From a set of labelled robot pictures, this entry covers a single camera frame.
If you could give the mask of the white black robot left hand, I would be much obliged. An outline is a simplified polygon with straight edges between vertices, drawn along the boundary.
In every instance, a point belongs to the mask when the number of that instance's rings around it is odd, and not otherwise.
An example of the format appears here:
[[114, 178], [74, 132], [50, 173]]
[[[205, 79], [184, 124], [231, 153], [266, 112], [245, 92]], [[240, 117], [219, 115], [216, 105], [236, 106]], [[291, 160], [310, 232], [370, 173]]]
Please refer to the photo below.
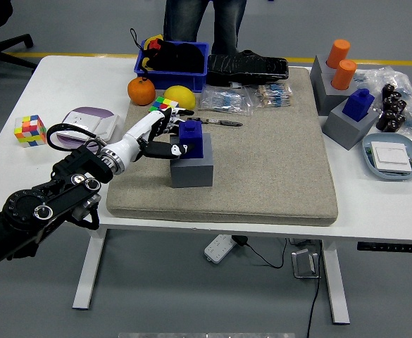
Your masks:
[[155, 142], [154, 138], [179, 126], [181, 115], [193, 115], [194, 112], [185, 108], [165, 108], [147, 113], [132, 126], [116, 143], [105, 146], [100, 151], [103, 161], [109, 161], [124, 169], [141, 156], [150, 158], [174, 159], [187, 153], [188, 146]]

